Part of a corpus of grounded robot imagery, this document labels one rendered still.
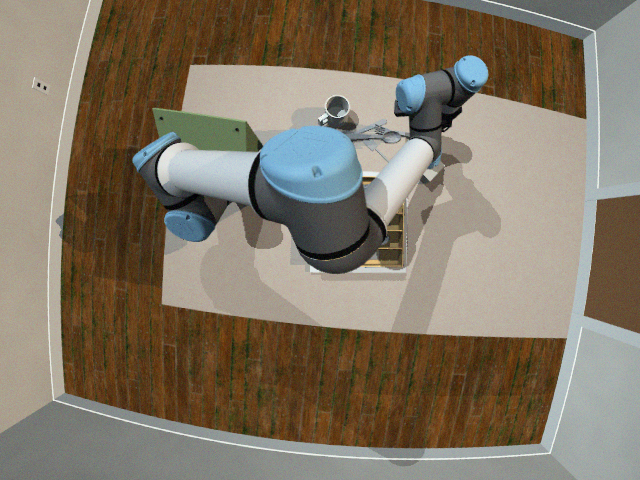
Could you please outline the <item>grey mug with white rim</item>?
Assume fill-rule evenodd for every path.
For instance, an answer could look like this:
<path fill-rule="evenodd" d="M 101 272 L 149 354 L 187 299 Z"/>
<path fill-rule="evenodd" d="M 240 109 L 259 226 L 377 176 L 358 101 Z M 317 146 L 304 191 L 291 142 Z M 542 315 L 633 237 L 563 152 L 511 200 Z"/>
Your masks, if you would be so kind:
<path fill-rule="evenodd" d="M 327 105 L 327 110 L 326 110 L 326 105 Z M 327 111 L 330 114 L 327 114 Z M 328 98 L 328 100 L 325 103 L 325 114 L 323 114 L 321 117 L 318 118 L 318 124 L 319 126 L 323 126 L 324 124 L 328 123 L 328 125 L 332 127 L 336 127 L 336 128 L 341 127 L 347 122 L 347 119 L 348 119 L 347 112 L 349 114 L 349 111 L 350 111 L 350 104 L 345 97 L 341 95 L 331 96 L 330 98 Z M 343 116 L 345 114 L 346 116 Z M 335 117 L 341 117 L 341 116 L 342 118 L 335 118 Z M 323 120 L 325 119 L 325 117 L 328 117 L 328 118 L 326 120 Z"/>

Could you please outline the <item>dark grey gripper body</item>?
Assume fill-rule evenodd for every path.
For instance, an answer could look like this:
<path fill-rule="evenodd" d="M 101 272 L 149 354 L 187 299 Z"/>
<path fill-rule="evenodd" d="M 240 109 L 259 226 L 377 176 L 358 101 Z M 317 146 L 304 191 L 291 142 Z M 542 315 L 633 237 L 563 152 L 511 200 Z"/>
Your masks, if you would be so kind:
<path fill-rule="evenodd" d="M 458 109 L 458 111 L 455 111 L 452 114 L 442 113 L 442 115 L 447 115 L 447 116 L 442 116 L 442 129 L 443 129 L 442 132 L 447 131 L 452 126 L 452 120 L 455 119 L 460 113 L 462 113 L 462 106 Z M 446 127 L 447 129 L 445 129 Z"/>

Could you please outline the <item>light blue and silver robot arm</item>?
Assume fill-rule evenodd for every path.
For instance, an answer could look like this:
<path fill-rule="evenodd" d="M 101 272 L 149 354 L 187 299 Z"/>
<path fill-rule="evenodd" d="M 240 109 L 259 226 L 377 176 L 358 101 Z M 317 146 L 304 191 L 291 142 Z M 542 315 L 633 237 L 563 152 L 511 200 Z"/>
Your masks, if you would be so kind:
<path fill-rule="evenodd" d="M 424 172 L 440 163 L 442 113 L 457 111 L 488 80 L 475 56 L 446 69 L 397 84 L 394 114 L 409 114 L 410 139 L 365 190 L 354 144 L 325 126 L 286 130 L 258 153 L 199 150 L 171 132 L 139 151 L 133 164 L 179 238 L 204 241 L 230 203 L 251 205 L 261 218 L 289 229 L 310 266 L 347 273 L 376 253 Z"/>

